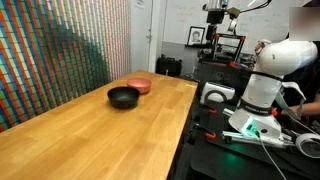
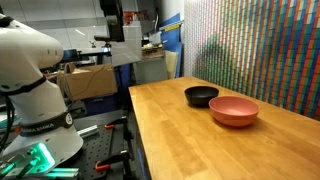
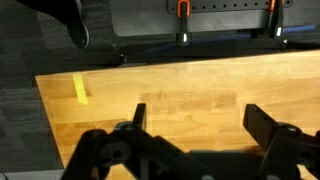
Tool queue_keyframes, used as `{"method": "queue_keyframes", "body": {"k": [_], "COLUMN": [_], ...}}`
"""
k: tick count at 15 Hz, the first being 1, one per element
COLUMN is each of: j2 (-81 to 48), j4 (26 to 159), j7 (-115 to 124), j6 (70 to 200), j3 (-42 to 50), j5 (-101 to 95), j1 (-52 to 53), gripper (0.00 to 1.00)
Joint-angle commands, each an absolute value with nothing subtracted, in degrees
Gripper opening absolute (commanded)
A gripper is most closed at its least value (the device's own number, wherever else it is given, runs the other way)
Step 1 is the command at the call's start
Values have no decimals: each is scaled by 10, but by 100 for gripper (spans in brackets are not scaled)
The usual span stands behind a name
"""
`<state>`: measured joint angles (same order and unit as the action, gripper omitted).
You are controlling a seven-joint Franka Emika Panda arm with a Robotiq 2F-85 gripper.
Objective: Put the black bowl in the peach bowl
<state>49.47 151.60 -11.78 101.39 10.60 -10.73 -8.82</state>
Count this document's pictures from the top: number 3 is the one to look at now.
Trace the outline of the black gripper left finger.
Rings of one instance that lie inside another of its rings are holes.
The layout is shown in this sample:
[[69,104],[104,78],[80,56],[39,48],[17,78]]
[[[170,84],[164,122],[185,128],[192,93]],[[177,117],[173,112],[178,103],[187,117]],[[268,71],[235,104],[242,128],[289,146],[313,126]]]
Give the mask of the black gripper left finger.
[[145,131],[146,105],[137,105],[132,121],[118,123],[111,133],[84,132],[61,180],[105,180],[112,166],[122,164],[137,180],[183,180],[175,148]]

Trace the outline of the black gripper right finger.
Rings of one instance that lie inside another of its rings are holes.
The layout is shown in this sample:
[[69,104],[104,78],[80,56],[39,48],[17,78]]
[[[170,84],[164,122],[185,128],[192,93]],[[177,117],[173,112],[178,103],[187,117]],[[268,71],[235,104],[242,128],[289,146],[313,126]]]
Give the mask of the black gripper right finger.
[[320,137],[305,134],[297,126],[277,122],[255,104],[247,104],[243,126],[265,152],[258,180],[301,180],[303,165],[320,179]]

